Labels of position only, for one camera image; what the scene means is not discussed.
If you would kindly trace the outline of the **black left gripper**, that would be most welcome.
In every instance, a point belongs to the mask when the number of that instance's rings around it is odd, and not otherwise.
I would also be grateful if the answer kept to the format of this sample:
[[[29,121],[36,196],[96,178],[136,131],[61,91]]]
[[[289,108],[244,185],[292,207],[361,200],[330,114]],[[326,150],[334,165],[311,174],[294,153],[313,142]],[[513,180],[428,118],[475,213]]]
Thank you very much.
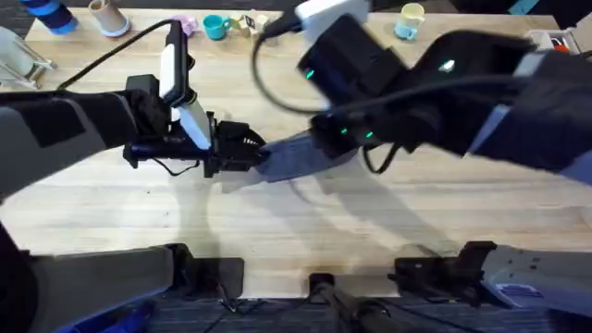
[[[242,143],[260,147],[266,144],[265,139],[247,123],[222,121],[217,125],[214,113],[204,111],[197,100],[190,105],[170,108],[167,121],[164,135],[141,139],[124,147],[123,157],[133,168],[137,168],[141,161],[154,160],[176,177],[191,167],[175,172],[162,159],[194,161],[192,167],[202,165],[203,175],[211,178],[217,173],[214,163],[215,131],[221,145]],[[263,164],[269,156],[268,151],[259,148],[232,151],[220,158],[219,170],[247,172]]]

